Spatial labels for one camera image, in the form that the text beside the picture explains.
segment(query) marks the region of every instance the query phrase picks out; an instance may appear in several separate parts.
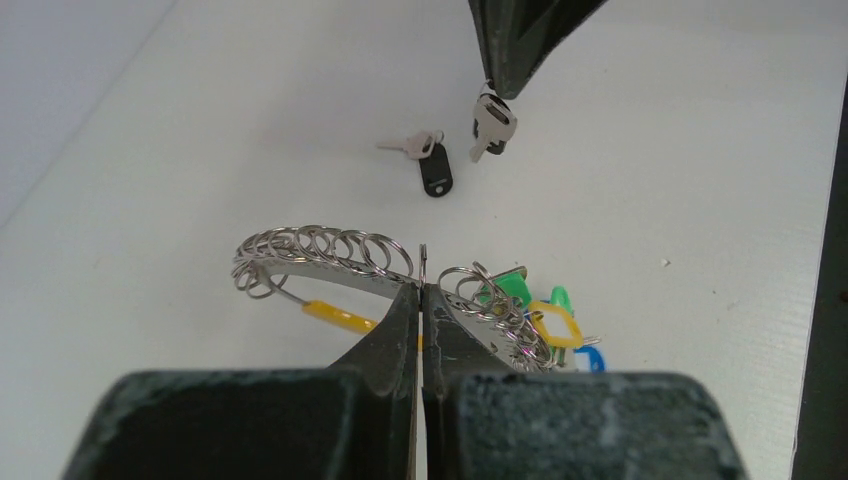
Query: key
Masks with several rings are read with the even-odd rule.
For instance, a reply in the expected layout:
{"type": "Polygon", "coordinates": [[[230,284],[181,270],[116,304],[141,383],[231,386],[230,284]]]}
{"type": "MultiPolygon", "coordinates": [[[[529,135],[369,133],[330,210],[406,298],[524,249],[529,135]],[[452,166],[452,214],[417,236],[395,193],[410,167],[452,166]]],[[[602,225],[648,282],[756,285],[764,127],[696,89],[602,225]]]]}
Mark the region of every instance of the key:
{"type": "Polygon", "coordinates": [[[471,161],[477,163],[487,148],[503,148],[515,134],[518,119],[488,94],[481,95],[474,105],[474,121],[477,123],[477,143],[471,149],[471,161]]]}
{"type": "Polygon", "coordinates": [[[401,150],[406,153],[407,157],[413,160],[420,160],[429,157],[433,153],[435,145],[440,143],[443,137],[444,134],[440,131],[422,131],[404,140],[378,142],[377,148],[401,150]]]}

